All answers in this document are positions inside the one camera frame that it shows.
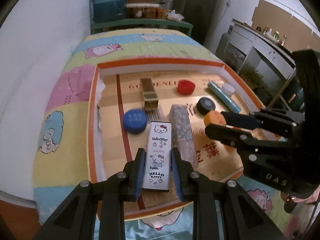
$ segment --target black refrigerator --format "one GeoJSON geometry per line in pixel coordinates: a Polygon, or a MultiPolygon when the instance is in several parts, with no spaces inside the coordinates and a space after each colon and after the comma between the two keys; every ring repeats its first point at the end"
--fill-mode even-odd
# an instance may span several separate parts
{"type": "Polygon", "coordinates": [[[193,24],[191,38],[203,45],[216,4],[217,0],[173,0],[172,9],[193,24]]]}

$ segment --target white rectangular case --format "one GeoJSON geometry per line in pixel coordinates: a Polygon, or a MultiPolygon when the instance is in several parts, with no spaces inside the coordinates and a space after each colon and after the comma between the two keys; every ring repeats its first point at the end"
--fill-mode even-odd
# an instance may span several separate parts
{"type": "Polygon", "coordinates": [[[169,190],[171,123],[151,122],[148,139],[144,189],[169,190]]]}

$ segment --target red bottle cap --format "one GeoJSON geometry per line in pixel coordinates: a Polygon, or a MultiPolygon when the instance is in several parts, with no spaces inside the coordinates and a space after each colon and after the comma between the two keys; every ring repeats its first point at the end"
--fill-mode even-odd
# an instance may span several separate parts
{"type": "Polygon", "coordinates": [[[196,88],[196,84],[189,80],[180,80],[178,83],[178,91],[184,95],[191,95],[196,88]]]}

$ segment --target blue cartoon sheep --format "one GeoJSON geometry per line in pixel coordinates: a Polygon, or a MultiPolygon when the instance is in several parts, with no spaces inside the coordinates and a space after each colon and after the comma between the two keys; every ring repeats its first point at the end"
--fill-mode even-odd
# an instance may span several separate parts
{"type": "Polygon", "coordinates": [[[41,129],[39,151],[55,152],[61,142],[63,132],[63,113],[53,111],[44,121],[41,129]]]}

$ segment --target barcode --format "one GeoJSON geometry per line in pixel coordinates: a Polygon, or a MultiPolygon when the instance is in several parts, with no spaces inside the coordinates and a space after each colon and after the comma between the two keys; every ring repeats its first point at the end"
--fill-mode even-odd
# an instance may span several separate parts
{"type": "Polygon", "coordinates": [[[139,108],[139,110],[143,111],[146,114],[148,123],[151,123],[154,121],[156,121],[156,122],[161,121],[161,118],[160,118],[161,115],[159,113],[159,109],[146,112],[146,111],[144,111],[144,108],[142,107],[142,108],[139,108]]]}

